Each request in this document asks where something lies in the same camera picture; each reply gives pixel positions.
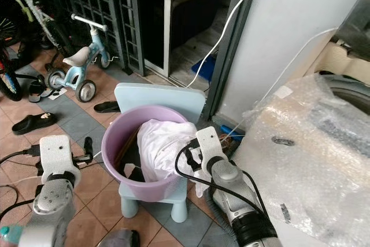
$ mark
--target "white cable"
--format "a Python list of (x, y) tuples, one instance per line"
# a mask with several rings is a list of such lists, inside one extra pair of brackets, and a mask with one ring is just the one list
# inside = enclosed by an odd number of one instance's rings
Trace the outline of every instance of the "white cable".
[(17, 180), (16, 182), (12, 182), (12, 183), (4, 183), (3, 185), (0, 185), (0, 186), (15, 185), (16, 183), (22, 182), (24, 180), (27, 180), (27, 179), (35, 179), (35, 178), (41, 178), (41, 176), (29, 176), (28, 178), (20, 179), (20, 180)]
[(321, 35), (324, 35), (326, 33), (329, 33), (331, 31), (335, 31), (337, 30), (338, 27), (334, 27), (334, 28), (330, 28), (330, 29), (327, 29), (325, 31), (322, 31), (318, 34), (316, 34), (315, 36), (311, 37), (302, 47), (301, 49), (299, 50), (299, 52), (297, 52), (297, 54), (293, 57), (293, 59), (289, 62), (288, 65), (286, 65), (285, 69), (281, 72), (281, 74), (279, 75), (279, 77), (277, 78), (277, 80), (273, 83), (273, 85), (271, 86), (271, 88), (267, 91), (267, 93), (264, 95), (264, 97), (260, 100), (260, 101), (263, 101), (265, 99), (265, 97), (267, 97), (267, 95), (271, 92), (271, 90), (275, 87), (275, 85), (279, 82), (280, 78), (282, 78), (282, 76), (284, 75), (284, 73), (288, 70), (288, 68), (290, 67), (291, 63), (293, 63), (293, 61), (298, 57), (298, 55), (301, 54), (301, 52), (303, 51), (303, 49), (315, 38), (321, 36)]
[(194, 79), (189, 83), (188, 86), (186, 86), (186, 88), (189, 88), (193, 83), (194, 81), (197, 79), (198, 75), (199, 75), (199, 72), (201, 71), (201, 68), (204, 64), (204, 62), (206, 61), (207, 57), (210, 56), (212, 54), (212, 52), (214, 51), (214, 49), (219, 45), (219, 43), (221, 42), (225, 32), (226, 32), (226, 28), (227, 28), (227, 25), (229, 24), (230, 20), (231, 20), (231, 17), (233, 16), (233, 14), (235, 13), (236, 9), (240, 6), (240, 4), (243, 2), (244, 0), (239, 0), (239, 2), (235, 5), (235, 7), (233, 8), (233, 10), (231, 11), (229, 17), (227, 18), (227, 21), (225, 23), (225, 26), (224, 26), (224, 29), (222, 30), (222, 33), (221, 33), (221, 37), (220, 39), (217, 41), (217, 43), (213, 46), (213, 48), (209, 51), (209, 53), (203, 58), (201, 64), (199, 65), (199, 68), (197, 70), (197, 73), (195, 74), (195, 77)]
[[(284, 73), (288, 70), (289, 66), (293, 63), (293, 61), (301, 54), (301, 52), (303, 51), (303, 49), (315, 38), (317, 38), (318, 36), (321, 36), (321, 35), (324, 35), (326, 33), (329, 33), (331, 31), (335, 31), (337, 30), (338, 27), (334, 27), (334, 28), (330, 28), (330, 29), (327, 29), (327, 30), (324, 30), (318, 34), (316, 34), (315, 36), (312, 36), (302, 47), (301, 49), (299, 50), (299, 52), (297, 52), (297, 54), (293, 57), (293, 59), (288, 63), (288, 65), (285, 67), (285, 69), (281, 72), (281, 74), (279, 75), (279, 77), (277, 78), (277, 80), (273, 83), (273, 85), (270, 87), (270, 89), (267, 91), (267, 93), (264, 95), (263, 98), (261, 98), (260, 101), (264, 100), (265, 97), (267, 97), (267, 95), (272, 91), (272, 89), (275, 87), (275, 85), (279, 82), (279, 80), (282, 78), (282, 76), (284, 75)], [(230, 137), (230, 134), (232, 134), (242, 123), (244, 122), (244, 119), (236, 126), (232, 129), (232, 131), (230, 131), (228, 133), (228, 135), (226, 135), (226, 137), (221, 141), (224, 142), (226, 140), (226, 138)]]
[(101, 153), (102, 153), (102, 151), (98, 152), (96, 155), (93, 156), (93, 158), (95, 158), (96, 156), (98, 156)]

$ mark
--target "plastic bucket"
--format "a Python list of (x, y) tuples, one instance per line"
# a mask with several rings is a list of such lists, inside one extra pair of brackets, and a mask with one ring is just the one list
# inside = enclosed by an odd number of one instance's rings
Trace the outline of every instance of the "plastic bucket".
[(136, 182), (122, 176), (114, 168), (114, 159), (119, 154), (126, 140), (135, 130), (146, 121), (187, 122), (179, 112), (159, 105), (145, 105), (131, 109), (118, 118), (105, 131), (102, 142), (102, 157), (108, 171), (120, 182), (126, 184), (138, 200), (158, 202), (167, 198), (177, 186), (180, 176), (175, 174), (158, 182)]

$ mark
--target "water bottle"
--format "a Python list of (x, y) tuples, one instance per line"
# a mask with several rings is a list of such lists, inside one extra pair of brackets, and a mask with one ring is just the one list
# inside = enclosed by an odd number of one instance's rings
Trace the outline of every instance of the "water bottle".
[(0, 229), (0, 246), (17, 247), (23, 227), (17, 225), (5, 226)]

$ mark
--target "handlebar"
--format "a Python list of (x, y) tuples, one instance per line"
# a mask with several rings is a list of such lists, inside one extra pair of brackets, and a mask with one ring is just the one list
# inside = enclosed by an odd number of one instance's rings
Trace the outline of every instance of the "handlebar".
[(107, 25), (102, 25), (102, 24), (95, 23), (91, 20), (84, 19), (83, 17), (76, 16), (75, 14), (71, 14), (71, 18), (72, 18), (72, 20), (79, 20), (79, 21), (82, 21), (83, 23), (87, 23), (89, 25), (98, 27), (101, 30), (103, 30), (104, 32), (108, 31), (108, 26)]

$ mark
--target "metal gate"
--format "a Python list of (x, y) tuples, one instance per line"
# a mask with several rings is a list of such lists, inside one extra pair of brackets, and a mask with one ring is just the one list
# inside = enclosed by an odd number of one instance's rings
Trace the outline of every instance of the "metal gate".
[(120, 65), (144, 75), (138, 0), (53, 0), (65, 14), (75, 13), (108, 26), (105, 45)]

